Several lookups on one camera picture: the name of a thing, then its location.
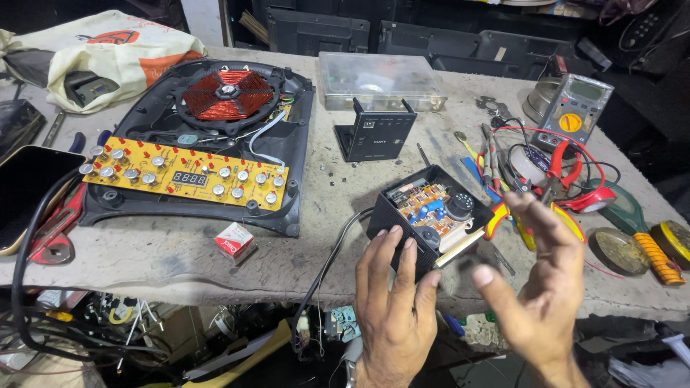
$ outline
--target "pliers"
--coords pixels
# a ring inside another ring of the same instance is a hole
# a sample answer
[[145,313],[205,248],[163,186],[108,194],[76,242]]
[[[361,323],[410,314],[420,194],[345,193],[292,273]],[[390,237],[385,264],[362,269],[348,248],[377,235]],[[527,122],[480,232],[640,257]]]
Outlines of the pliers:
[[555,200],[556,194],[560,191],[567,190],[570,184],[573,183],[582,170],[582,162],[580,161],[580,153],[577,153],[575,163],[570,168],[570,172],[566,177],[561,177],[561,161],[563,160],[563,152],[568,147],[568,141],[560,142],[551,156],[551,166],[546,172],[548,182],[544,187],[542,193],[542,203],[547,207]]

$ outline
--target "phone screen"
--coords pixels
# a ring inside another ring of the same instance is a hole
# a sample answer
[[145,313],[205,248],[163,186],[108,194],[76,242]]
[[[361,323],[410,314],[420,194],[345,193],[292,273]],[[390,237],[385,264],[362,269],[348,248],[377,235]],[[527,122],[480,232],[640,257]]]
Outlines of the phone screen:
[[0,253],[17,247],[48,189],[85,162],[83,155],[24,146],[0,164]]

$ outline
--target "control panel board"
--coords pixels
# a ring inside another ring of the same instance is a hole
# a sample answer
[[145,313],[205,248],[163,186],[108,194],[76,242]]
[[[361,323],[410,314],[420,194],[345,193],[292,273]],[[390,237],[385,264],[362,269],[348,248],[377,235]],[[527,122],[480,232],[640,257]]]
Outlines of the control panel board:
[[90,149],[83,181],[244,206],[256,200],[276,211],[285,193],[288,168],[171,146],[111,137]]
[[[451,196],[446,193],[446,189],[440,184],[414,188],[409,194],[409,200],[405,201],[398,211],[415,228],[429,226],[436,230],[440,237],[443,237],[457,227],[462,227],[463,230],[466,229],[466,224],[469,220],[455,221],[448,216],[447,208],[443,204],[450,198]],[[437,201],[441,201],[441,207],[434,205]]]

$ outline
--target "red wire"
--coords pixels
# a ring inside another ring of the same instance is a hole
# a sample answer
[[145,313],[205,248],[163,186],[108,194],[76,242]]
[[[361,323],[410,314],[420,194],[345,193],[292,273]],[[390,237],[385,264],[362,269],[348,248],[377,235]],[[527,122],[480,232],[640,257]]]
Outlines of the red wire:
[[[499,130],[499,129],[521,129],[521,127],[519,127],[519,126],[502,126],[502,127],[500,127],[500,128],[495,128],[495,129],[493,129],[493,130],[491,131],[491,133],[494,133],[495,131],[497,131],[497,130]],[[543,133],[550,133],[550,134],[552,134],[552,135],[557,135],[557,136],[565,137],[566,139],[572,140],[575,144],[577,144],[577,145],[582,149],[582,151],[584,152],[584,154],[587,155],[587,157],[589,157],[589,159],[590,159],[592,162],[595,161],[594,158],[592,157],[592,155],[590,155],[589,152],[587,152],[587,150],[584,148],[584,144],[581,144],[580,142],[578,142],[577,140],[573,139],[572,137],[563,135],[562,133],[551,132],[550,130],[544,130],[544,129],[539,129],[539,128],[524,127],[524,129],[527,129],[527,130],[535,130],[535,131],[537,131],[537,132],[543,132]],[[602,187],[604,187],[604,181],[605,181],[605,179],[606,179],[606,178],[604,177],[604,170],[602,170],[601,166],[599,166],[598,164],[594,164],[594,165],[597,166],[597,168],[599,169],[599,173],[600,173],[601,176],[602,176],[601,182],[599,182],[599,187],[597,187],[594,191],[591,191],[590,193],[583,194],[583,195],[579,196],[579,197],[577,198],[576,201],[556,201],[556,202],[562,203],[562,204],[564,204],[564,205],[576,203],[576,202],[582,201],[583,199],[586,199],[586,198],[589,198],[589,197],[594,196],[595,193],[596,193],[599,189],[601,189]]]
[[625,276],[615,275],[615,274],[613,274],[613,273],[604,271],[603,269],[599,268],[598,266],[596,266],[596,265],[590,263],[589,260],[587,260],[587,259],[584,259],[584,262],[586,262],[587,264],[593,266],[594,269],[597,269],[597,270],[599,270],[600,272],[603,272],[603,273],[605,273],[605,274],[607,274],[607,275],[609,275],[609,276],[613,276],[614,278],[618,278],[618,279],[625,279]]
[[[482,171],[482,167],[480,167],[480,165],[479,165],[479,158],[482,157],[483,154],[484,154],[484,153],[478,153],[478,154],[477,154],[477,171],[479,171],[479,176],[480,176],[480,177],[481,177],[482,174],[484,173],[484,171]],[[496,193],[496,195],[498,195],[499,197],[503,197],[503,195],[501,195],[500,193],[498,193],[498,192],[497,192],[496,190],[494,190],[491,186],[486,185],[486,187],[488,187],[491,191],[493,191],[494,193]]]

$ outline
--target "orange logo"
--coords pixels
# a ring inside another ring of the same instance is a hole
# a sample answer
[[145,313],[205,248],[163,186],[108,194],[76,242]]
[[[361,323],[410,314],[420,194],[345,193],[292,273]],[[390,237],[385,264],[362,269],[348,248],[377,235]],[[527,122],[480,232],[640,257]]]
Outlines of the orange logo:
[[181,64],[182,62],[190,61],[203,57],[200,52],[189,50],[182,54],[168,55],[160,58],[139,58],[139,65],[146,74],[146,87],[153,85],[154,82],[163,75],[164,72],[172,65]]
[[125,44],[134,43],[139,38],[139,33],[132,30],[112,31],[100,34],[95,37],[88,35],[77,35],[77,39],[85,40],[86,43],[110,43],[110,44]]

